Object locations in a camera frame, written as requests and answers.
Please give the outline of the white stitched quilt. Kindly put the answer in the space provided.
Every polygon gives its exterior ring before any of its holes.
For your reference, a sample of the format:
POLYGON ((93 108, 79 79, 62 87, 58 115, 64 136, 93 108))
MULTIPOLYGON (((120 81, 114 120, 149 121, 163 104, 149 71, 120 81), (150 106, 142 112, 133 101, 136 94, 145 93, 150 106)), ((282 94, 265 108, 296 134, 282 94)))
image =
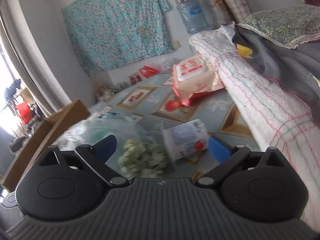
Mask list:
POLYGON ((277 147, 305 183, 302 219, 319 231, 319 126, 310 108, 255 71, 222 29, 197 33, 189 43, 218 68, 259 148, 277 147))

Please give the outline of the red plastic bag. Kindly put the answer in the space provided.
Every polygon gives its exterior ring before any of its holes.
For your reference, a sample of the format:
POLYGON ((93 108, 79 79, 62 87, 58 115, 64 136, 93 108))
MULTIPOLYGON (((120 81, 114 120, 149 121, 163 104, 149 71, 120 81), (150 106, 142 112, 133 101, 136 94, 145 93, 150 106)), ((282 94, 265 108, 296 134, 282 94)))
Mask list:
POLYGON ((141 77, 148 79, 154 75, 159 74, 160 71, 157 68, 153 68, 150 66, 144 66, 142 68, 139 69, 139 74, 141 77))

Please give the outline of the cardboard box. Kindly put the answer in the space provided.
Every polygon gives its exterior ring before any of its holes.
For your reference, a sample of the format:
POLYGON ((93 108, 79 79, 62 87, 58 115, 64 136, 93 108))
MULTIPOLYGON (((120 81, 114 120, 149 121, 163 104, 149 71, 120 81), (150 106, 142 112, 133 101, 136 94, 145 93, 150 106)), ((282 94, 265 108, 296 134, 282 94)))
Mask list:
POLYGON ((9 192, 15 191, 17 184, 40 154, 67 129, 90 116, 81 100, 76 99, 63 109, 44 119, 35 133, 27 140, 10 164, 1 186, 9 192))

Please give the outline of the teal floral wall cloth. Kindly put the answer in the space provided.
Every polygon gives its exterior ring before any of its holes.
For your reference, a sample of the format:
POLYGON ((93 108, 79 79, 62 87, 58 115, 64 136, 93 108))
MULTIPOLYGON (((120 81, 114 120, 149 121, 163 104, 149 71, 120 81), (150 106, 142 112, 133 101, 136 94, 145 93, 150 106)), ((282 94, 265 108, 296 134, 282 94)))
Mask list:
POLYGON ((112 70, 173 52, 167 0, 76 0, 62 9, 83 70, 112 70))

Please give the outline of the green floral pillow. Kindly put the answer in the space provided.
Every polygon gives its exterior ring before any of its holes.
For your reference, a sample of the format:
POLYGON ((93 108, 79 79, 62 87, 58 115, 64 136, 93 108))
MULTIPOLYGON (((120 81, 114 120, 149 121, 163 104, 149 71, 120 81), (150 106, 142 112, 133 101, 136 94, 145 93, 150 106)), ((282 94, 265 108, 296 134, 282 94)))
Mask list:
POLYGON ((303 4, 255 12, 238 26, 276 46, 296 49, 300 44, 319 40, 319 7, 303 4))

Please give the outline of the grey blanket with ducks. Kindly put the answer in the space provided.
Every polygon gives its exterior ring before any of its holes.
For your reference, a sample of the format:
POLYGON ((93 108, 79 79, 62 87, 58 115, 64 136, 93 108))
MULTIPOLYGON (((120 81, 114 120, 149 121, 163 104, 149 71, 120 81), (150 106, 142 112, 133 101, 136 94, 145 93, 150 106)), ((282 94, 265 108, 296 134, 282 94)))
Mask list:
POLYGON ((246 61, 260 75, 276 81, 283 91, 302 100, 319 125, 319 41, 287 49, 242 27, 235 27, 232 41, 235 46, 251 49, 246 61))

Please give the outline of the white tissue pack barcode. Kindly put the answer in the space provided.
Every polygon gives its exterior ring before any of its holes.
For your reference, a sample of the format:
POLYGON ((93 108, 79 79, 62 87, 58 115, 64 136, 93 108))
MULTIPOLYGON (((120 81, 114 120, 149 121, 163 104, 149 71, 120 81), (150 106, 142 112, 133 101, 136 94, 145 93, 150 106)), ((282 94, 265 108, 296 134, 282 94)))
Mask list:
POLYGON ((169 129, 163 129, 162 137, 169 158, 172 161, 201 153, 208 148, 209 135, 200 119, 169 129))

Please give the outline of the blue water jug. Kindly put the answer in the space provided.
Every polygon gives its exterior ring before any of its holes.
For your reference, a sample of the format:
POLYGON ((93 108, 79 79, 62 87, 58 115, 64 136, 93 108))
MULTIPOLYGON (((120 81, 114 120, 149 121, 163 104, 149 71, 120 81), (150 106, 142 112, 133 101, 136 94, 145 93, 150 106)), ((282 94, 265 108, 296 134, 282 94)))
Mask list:
POLYGON ((209 29, 206 16, 197 0, 181 2, 176 6, 189 35, 209 29))

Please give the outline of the green white floral bundle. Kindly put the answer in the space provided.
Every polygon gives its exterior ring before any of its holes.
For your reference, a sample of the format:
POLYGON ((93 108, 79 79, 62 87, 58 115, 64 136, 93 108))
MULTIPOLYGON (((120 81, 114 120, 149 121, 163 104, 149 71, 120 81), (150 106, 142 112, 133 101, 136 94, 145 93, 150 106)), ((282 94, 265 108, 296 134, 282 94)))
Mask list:
POLYGON ((130 139, 123 146, 118 164, 127 178, 161 178, 167 167, 167 154, 162 145, 130 139))

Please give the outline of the pink wet wipes pack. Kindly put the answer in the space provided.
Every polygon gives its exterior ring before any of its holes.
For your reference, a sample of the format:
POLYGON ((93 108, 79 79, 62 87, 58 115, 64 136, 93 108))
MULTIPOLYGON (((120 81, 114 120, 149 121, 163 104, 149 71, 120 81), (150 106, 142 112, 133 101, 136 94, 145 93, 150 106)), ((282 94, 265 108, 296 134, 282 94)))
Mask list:
POLYGON ((197 54, 172 66, 173 91, 185 107, 224 88, 217 67, 197 54))

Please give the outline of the checked wallpaper roll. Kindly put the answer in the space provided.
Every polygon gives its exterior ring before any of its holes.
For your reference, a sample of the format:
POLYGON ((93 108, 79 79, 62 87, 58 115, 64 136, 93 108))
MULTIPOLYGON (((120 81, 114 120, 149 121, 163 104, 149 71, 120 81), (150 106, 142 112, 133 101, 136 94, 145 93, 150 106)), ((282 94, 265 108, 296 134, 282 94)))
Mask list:
POLYGON ((247 0, 223 0, 228 9, 230 10, 236 23, 243 22, 249 15, 252 14, 252 10, 247 0))

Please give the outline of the red white can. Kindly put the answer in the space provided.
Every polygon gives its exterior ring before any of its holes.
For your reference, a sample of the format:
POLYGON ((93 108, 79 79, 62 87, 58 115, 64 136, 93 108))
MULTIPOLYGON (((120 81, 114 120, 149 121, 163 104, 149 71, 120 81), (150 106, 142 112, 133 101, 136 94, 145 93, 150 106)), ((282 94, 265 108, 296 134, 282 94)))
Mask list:
POLYGON ((129 81, 132 85, 135 85, 135 84, 141 82, 142 78, 139 74, 132 74, 131 76, 129 76, 129 81))

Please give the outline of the floral wallpaper roll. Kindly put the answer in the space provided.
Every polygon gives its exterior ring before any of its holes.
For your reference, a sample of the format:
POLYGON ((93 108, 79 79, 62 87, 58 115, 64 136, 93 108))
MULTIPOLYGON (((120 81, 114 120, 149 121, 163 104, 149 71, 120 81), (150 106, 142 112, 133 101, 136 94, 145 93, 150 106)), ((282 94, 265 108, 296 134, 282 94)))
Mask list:
POLYGON ((212 11, 213 20, 217 25, 227 24, 231 17, 223 0, 206 0, 206 3, 212 11))

